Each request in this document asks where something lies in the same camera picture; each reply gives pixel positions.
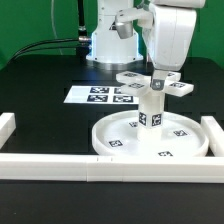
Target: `black table surface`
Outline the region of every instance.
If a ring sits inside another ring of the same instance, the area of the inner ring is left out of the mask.
[[[152,65],[131,71],[152,74]],[[0,113],[16,115],[4,153],[96,154],[91,130],[102,117],[136,105],[64,104],[72,85],[120,86],[116,71],[88,67],[74,56],[33,55],[0,71]],[[223,127],[224,71],[190,58],[181,81],[195,90],[167,96],[165,109]],[[0,181],[1,223],[223,223],[224,185]]]

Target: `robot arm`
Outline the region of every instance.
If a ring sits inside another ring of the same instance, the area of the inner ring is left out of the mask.
[[[182,67],[196,22],[192,8],[201,8],[204,3],[205,0],[151,0],[150,3],[145,0],[142,9],[118,12],[116,24],[120,37],[131,35],[125,28],[134,19],[143,28],[143,39],[155,68],[154,90],[163,89],[168,71],[179,71]]]

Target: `round white plate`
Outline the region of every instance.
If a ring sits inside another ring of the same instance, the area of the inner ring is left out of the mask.
[[[99,120],[92,130],[93,147],[99,155],[205,156],[208,138],[201,126],[184,116],[164,112],[162,135],[155,143],[137,139],[138,111],[125,111]]]

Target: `green wall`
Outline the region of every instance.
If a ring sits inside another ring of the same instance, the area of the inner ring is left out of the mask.
[[[54,1],[58,37],[77,37],[77,1]],[[223,12],[223,0],[207,0],[205,8],[198,10],[197,26],[189,55],[211,58],[224,68]],[[85,13],[88,32],[91,33],[97,24],[97,0],[85,1]],[[0,68],[23,46],[53,38],[51,0],[0,1]],[[140,47],[144,52],[143,43],[140,43]],[[62,52],[75,53],[74,50]],[[42,53],[60,54],[58,50]]]

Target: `printed marker sheet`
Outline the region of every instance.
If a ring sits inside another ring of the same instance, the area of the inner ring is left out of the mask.
[[[64,103],[138,104],[137,97],[121,93],[113,86],[72,86]]]

